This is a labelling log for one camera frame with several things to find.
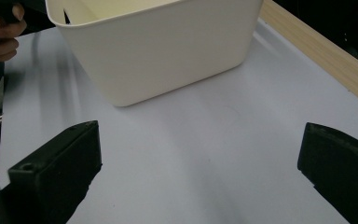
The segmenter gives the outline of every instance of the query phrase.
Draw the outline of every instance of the finger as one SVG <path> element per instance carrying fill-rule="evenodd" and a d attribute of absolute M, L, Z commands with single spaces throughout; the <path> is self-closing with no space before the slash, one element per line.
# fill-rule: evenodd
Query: finger
<path fill-rule="evenodd" d="M 19 47 L 19 42 L 16 39 L 8 39 L 0 42 L 0 56 L 10 53 Z"/>
<path fill-rule="evenodd" d="M 9 52 L 9 53 L 0 55 L 0 63 L 12 59 L 14 56 L 16 56 L 16 54 L 17 54 L 17 51 L 14 49 L 14 50 L 12 50 L 12 51 Z"/>
<path fill-rule="evenodd" d="M 17 20 L 22 21 L 22 18 L 24 17 L 24 7 L 20 3 L 15 3 L 13 5 L 13 16 L 17 18 Z"/>
<path fill-rule="evenodd" d="M 8 24 L 0 28 L 0 38 L 14 38 L 19 36 L 27 28 L 25 21 Z"/>

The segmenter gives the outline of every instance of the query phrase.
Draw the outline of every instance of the white plastic bin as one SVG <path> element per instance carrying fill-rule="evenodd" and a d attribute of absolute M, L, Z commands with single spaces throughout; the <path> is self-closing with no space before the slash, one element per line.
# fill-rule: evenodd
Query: white plastic bin
<path fill-rule="evenodd" d="M 91 80 L 117 106 L 141 102 L 242 63 L 261 3 L 46 1 L 50 20 Z"/>

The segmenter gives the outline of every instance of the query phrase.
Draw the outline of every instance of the white table surface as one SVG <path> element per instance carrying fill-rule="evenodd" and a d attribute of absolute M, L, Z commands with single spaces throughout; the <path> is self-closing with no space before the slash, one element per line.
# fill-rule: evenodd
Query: white table surface
<path fill-rule="evenodd" d="M 358 98 L 259 20 L 237 68 L 129 107 L 99 93 L 58 30 L 7 63 L 0 187 L 97 119 L 103 168 L 69 223 L 347 223 L 296 168 L 306 122 L 358 138 Z"/>

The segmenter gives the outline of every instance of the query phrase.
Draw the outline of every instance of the human hand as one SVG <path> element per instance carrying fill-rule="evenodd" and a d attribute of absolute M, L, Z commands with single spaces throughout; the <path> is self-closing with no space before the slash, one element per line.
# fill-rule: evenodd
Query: human hand
<path fill-rule="evenodd" d="M 27 27 L 27 23 L 23 19 L 24 8 L 22 5 L 14 4 L 12 12 L 19 22 L 6 24 L 4 20 L 0 20 L 0 62 L 5 62 L 17 54 L 16 49 L 19 42 L 15 37 L 19 36 Z"/>

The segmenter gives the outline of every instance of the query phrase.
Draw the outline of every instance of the wooden edge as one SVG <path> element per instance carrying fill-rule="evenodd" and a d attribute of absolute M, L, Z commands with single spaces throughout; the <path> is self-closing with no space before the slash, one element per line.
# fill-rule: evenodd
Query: wooden edge
<path fill-rule="evenodd" d="M 358 97 L 358 60 L 272 0 L 260 18 Z"/>

